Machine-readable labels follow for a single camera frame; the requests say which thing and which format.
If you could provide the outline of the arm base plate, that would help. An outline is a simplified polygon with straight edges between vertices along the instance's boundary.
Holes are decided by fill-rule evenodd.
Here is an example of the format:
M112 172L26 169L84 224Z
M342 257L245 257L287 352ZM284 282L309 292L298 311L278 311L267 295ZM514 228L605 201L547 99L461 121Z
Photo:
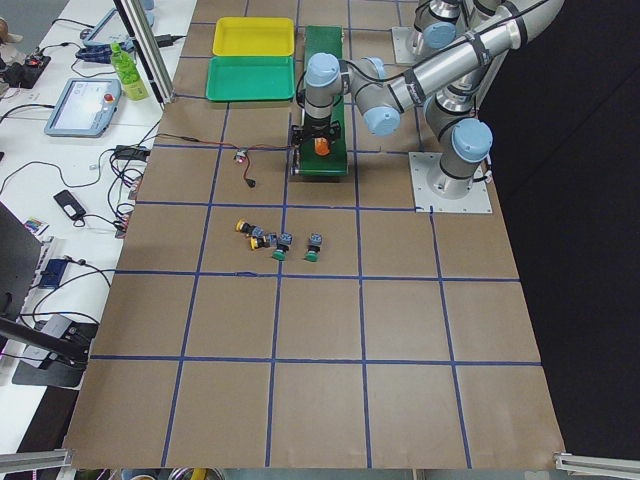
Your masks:
M492 214L488 185L477 166L467 179L449 177L440 165L440 152L410 152L414 209L424 213Z
M412 65L424 57L424 35L413 27L391 29L395 63Z

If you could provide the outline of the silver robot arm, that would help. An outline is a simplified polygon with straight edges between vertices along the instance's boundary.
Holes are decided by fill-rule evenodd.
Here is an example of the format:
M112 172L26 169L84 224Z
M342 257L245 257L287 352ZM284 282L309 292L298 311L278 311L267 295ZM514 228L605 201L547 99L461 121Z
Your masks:
M400 115L426 102L438 90L461 77L488 66L503 52L517 50L539 36L556 18L561 1L476 1L480 20L456 34L458 1L422 1L415 10L414 29L422 44L435 52L400 74L381 75L371 59L348 61L317 52L306 60L303 124L291 128L291 145L324 138L333 143L341 136L332 119L339 96L349 94L369 131L377 136L393 133Z
M493 144L490 127L477 119L478 92L489 68L479 67L438 90L424 104L425 120L443 153L427 174L429 187L445 199L465 197Z

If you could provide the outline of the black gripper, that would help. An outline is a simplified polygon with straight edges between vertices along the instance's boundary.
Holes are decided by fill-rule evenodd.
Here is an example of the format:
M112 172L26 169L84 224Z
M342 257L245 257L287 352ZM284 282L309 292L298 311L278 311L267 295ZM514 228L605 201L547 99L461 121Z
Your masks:
M292 126L292 145L301 146L311 139L324 138L329 144L339 140L342 135L342 127L338 121L317 123L315 119L306 125Z

